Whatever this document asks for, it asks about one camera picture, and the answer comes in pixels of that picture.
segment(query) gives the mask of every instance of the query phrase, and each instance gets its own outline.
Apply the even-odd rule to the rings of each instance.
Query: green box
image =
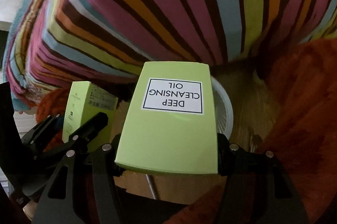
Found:
[[[118,98],[89,81],[74,81],[71,85],[64,116],[62,140],[69,136],[99,112],[107,114],[109,120],[96,138],[88,143],[92,152],[105,143],[110,143],[110,134]]]
[[[144,173],[216,174],[217,158],[208,65],[145,63],[115,162]]]

